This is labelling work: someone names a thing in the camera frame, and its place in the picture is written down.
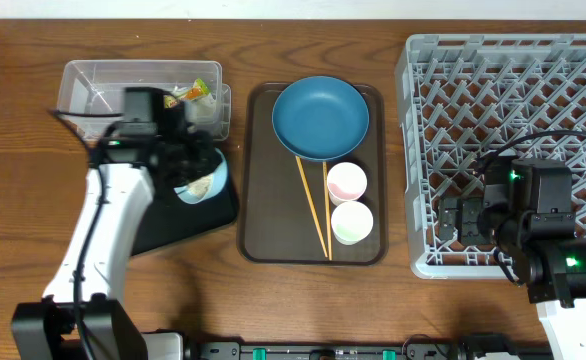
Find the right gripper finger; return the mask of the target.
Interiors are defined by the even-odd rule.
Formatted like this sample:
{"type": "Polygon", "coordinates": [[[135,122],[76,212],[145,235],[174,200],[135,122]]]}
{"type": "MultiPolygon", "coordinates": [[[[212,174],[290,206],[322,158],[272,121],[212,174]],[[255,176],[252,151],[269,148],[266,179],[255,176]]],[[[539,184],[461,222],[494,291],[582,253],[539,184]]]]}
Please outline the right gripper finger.
{"type": "Polygon", "coordinates": [[[458,240],[460,198],[443,196],[438,205],[438,237],[441,241],[458,240]]]}
{"type": "Polygon", "coordinates": [[[483,203],[480,197],[462,200],[462,215],[460,220],[460,241],[462,244],[484,243],[484,237],[478,227],[482,209],[483,203]]]}

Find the light blue bowl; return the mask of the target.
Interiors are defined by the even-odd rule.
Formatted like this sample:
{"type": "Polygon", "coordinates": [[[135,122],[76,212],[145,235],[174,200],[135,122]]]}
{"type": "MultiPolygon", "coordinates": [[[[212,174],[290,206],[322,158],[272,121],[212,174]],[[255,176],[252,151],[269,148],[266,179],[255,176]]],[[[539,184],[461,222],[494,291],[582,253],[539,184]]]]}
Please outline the light blue bowl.
{"type": "Polygon", "coordinates": [[[223,155],[223,153],[219,149],[216,149],[216,152],[220,155],[221,163],[217,166],[217,168],[212,173],[210,173],[210,174],[214,175],[214,180],[213,180],[211,187],[210,187],[209,191],[207,192],[207,194],[202,198],[196,198],[196,197],[190,195],[186,191],[186,188],[190,183],[185,186],[176,187],[176,188],[174,188],[174,192],[176,193],[176,195],[178,196],[178,198],[182,202],[184,202],[186,204],[190,204],[190,205],[195,205],[195,204],[204,202],[206,200],[209,200],[209,199],[213,198],[214,196],[217,196],[223,190],[224,186],[226,185],[228,175],[229,175],[228,165],[227,165],[226,158],[223,155]]]}

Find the white napkin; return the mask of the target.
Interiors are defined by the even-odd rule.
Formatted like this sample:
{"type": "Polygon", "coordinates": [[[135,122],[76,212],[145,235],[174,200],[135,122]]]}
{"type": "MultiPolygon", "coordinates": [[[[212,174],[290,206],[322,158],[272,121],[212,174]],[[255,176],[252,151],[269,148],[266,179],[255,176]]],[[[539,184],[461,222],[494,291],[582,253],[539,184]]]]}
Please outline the white napkin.
{"type": "Polygon", "coordinates": [[[217,119],[217,101],[212,94],[189,100],[186,108],[187,120],[193,124],[213,123],[217,119]]]}

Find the yellow green snack wrapper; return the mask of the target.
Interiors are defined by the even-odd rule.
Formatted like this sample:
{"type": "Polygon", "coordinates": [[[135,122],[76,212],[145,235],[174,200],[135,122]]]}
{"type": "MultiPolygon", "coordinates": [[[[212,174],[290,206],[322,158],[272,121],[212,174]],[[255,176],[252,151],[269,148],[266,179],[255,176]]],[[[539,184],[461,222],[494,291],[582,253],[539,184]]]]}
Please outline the yellow green snack wrapper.
{"type": "Polygon", "coordinates": [[[179,102],[195,102],[212,107],[215,104],[215,99],[206,83],[201,78],[197,78],[190,87],[175,87],[173,91],[164,96],[165,108],[173,108],[179,102]]]}

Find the pale green plastic cup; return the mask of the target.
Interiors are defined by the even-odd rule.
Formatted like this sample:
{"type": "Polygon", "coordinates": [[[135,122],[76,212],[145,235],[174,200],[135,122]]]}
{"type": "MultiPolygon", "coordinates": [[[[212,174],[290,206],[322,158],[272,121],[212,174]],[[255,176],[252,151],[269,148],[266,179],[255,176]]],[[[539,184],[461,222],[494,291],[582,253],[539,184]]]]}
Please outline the pale green plastic cup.
{"type": "Polygon", "coordinates": [[[372,231],[374,218],[371,210],[357,201],[337,206],[331,216],[331,228],[335,239],[343,245],[354,245],[372,231]]]}

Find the pink plastic cup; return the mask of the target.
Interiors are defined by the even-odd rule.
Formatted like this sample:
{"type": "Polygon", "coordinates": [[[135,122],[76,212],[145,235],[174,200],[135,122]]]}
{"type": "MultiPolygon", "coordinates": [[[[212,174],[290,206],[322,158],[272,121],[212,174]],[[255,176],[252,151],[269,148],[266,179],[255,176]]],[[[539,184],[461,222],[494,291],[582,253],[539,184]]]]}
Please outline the pink plastic cup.
{"type": "Polygon", "coordinates": [[[365,193],[367,184],[364,170],[352,162],[334,165],[327,175],[329,198],[335,206],[358,200],[365,193]]]}

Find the rice pile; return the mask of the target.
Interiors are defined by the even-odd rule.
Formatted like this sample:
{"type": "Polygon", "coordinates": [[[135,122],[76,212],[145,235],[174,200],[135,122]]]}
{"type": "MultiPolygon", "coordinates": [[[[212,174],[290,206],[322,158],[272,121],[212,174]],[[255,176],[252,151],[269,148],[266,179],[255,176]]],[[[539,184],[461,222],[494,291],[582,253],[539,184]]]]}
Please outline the rice pile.
{"type": "Polygon", "coordinates": [[[209,191],[213,180],[214,180],[214,175],[213,174],[209,174],[209,175],[203,176],[200,179],[198,179],[198,180],[190,183],[187,186],[186,191],[190,195],[192,195],[192,196],[194,196],[196,198],[202,198],[209,191]]]}

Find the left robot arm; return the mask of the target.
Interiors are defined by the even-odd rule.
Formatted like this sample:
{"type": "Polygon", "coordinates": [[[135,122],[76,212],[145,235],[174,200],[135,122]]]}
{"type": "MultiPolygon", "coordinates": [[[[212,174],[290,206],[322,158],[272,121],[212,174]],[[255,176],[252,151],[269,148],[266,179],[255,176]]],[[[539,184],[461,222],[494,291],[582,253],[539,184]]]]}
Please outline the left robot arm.
{"type": "Polygon", "coordinates": [[[186,119],[186,103],[129,87],[124,108],[94,144],[83,207],[69,247],[38,302],[17,305],[11,331],[23,359],[183,359],[176,331],[142,333],[122,305],[137,231],[158,187],[175,190],[222,163],[211,136],[186,119]]]}

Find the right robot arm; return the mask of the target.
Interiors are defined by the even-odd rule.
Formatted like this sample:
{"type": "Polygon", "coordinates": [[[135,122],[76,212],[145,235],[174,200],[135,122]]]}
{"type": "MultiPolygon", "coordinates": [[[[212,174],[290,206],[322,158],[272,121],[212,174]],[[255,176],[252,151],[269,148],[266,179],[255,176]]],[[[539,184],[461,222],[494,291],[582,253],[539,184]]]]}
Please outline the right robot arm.
{"type": "Polygon", "coordinates": [[[570,169],[500,156],[482,161],[480,173],[482,196],[440,199],[439,236],[494,245],[505,277],[526,287],[553,357],[586,359],[586,238],[575,232],[570,169]]]}

